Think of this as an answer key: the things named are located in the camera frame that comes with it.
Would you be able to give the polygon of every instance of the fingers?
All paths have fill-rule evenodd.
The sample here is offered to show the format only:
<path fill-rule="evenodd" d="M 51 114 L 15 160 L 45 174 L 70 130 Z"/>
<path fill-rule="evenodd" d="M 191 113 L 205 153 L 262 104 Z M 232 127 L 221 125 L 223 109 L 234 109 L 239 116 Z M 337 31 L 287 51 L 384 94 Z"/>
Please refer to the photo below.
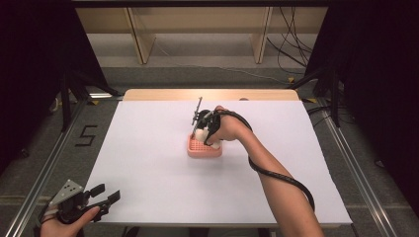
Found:
<path fill-rule="evenodd" d="M 76 222 L 73 223 L 73 226 L 77 229 L 83 228 L 84 225 L 89 223 L 99 212 L 99 206 L 95 206 L 88 211 L 86 211 Z"/>

